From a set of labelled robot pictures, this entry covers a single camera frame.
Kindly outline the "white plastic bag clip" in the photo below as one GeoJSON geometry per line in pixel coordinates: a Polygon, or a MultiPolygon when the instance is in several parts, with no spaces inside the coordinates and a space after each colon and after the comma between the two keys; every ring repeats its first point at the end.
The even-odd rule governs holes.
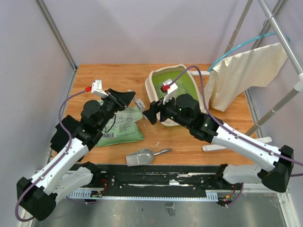
{"type": "Polygon", "coordinates": [[[138,107],[141,114],[143,115],[143,111],[145,109],[144,102],[141,99],[136,98],[136,96],[133,96],[133,101],[136,104],[136,106],[138,107]]]}

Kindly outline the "green cat litter bag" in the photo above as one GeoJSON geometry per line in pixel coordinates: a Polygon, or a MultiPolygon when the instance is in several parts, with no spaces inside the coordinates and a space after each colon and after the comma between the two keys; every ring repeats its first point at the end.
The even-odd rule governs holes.
{"type": "Polygon", "coordinates": [[[103,130],[103,136],[96,147],[111,146],[120,143],[130,143],[144,140],[137,121],[143,117],[137,106],[128,107],[117,112],[116,116],[109,120],[103,130]]]}

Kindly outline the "metal litter scoop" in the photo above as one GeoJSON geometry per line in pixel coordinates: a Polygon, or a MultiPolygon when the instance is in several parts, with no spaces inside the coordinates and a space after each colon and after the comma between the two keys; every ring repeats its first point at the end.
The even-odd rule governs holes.
{"type": "Polygon", "coordinates": [[[167,152],[172,151],[170,148],[166,148],[154,153],[149,148],[143,148],[138,150],[132,154],[126,156],[126,164],[127,166],[142,166],[151,163],[154,160],[154,157],[157,155],[161,155],[167,152]]]}

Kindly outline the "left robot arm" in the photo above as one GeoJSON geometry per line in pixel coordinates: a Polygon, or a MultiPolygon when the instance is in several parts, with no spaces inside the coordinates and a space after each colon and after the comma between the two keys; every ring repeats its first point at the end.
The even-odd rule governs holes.
{"type": "Polygon", "coordinates": [[[18,201],[15,216],[24,222],[18,209],[22,207],[32,217],[28,221],[46,219],[56,205],[71,192],[84,185],[96,187],[101,183],[98,168],[92,163],[85,163],[76,172],[65,176],[66,172],[85,156],[103,136],[103,129],[116,113],[126,109],[135,96],[135,92],[117,92],[113,89],[101,90],[103,103],[89,100],[83,106],[81,120],[73,133],[60,123],[67,133],[68,140],[62,150],[30,179],[22,177],[17,183],[18,201]]]}

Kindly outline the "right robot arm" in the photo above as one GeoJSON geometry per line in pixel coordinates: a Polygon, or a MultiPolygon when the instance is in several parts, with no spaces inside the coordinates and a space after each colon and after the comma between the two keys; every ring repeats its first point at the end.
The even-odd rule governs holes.
{"type": "Polygon", "coordinates": [[[199,102],[189,94],[168,102],[153,101],[143,115],[151,124],[157,122],[157,115],[160,122],[173,120],[187,128],[194,138],[233,150],[254,162],[241,166],[221,164],[214,178],[219,189],[237,183],[262,183],[273,191],[286,191],[293,169],[291,147],[271,146],[236,131],[222,120],[202,113],[199,102]]]}

